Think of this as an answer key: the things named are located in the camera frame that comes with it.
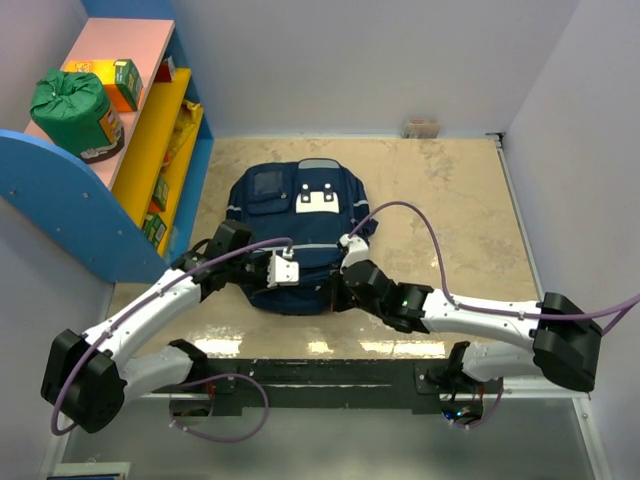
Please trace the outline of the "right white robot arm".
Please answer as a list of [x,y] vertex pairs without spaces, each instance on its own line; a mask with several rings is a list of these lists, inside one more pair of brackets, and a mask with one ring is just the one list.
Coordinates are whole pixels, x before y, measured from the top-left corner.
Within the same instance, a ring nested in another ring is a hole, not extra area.
[[357,308],[401,333],[473,336],[456,343],[447,367],[433,376],[456,392],[522,376],[583,393],[595,387],[602,328],[564,295],[512,303],[447,298],[427,285],[396,283],[370,260],[334,271],[326,294],[332,310]]

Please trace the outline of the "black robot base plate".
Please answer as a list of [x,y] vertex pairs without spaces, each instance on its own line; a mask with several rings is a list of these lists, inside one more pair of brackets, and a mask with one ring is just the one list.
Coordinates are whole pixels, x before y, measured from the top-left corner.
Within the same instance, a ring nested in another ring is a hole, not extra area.
[[499,392],[499,383],[459,386],[451,392],[437,383],[446,366],[445,359],[211,358],[200,376],[223,376],[211,388],[167,386],[160,391],[184,400],[205,400],[211,394],[214,415],[239,415],[263,405],[252,384],[234,377],[243,374],[263,387],[273,409],[397,409],[442,414],[461,423],[480,419],[488,409],[487,396]]

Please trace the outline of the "navy blue school backpack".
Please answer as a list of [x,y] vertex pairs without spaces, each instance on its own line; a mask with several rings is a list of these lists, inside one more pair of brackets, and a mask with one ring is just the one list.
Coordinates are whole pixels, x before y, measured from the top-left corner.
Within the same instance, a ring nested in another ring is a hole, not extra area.
[[339,272],[339,238],[370,213],[363,182],[334,159],[263,163],[246,170],[230,190],[228,219],[251,229],[255,242],[293,240],[296,286],[246,295],[260,310],[319,315],[330,310],[329,280]]

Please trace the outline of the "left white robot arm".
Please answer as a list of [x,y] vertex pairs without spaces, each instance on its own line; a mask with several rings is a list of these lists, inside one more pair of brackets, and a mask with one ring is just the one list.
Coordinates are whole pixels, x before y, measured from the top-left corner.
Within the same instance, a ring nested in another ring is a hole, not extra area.
[[255,242],[251,230],[226,220],[215,235],[199,241],[177,257],[151,287],[102,323],[78,334],[66,329],[52,342],[41,386],[53,407],[50,426],[62,436],[80,427],[95,433],[122,407],[156,390],[177,386],[213,391],[207,356],[178,339],[160,352],[142,358],[138,350],[187,310],[229,283],[264,282],[266,269],[247,272],[250,255],[271,246],[290,246],[287,238]]

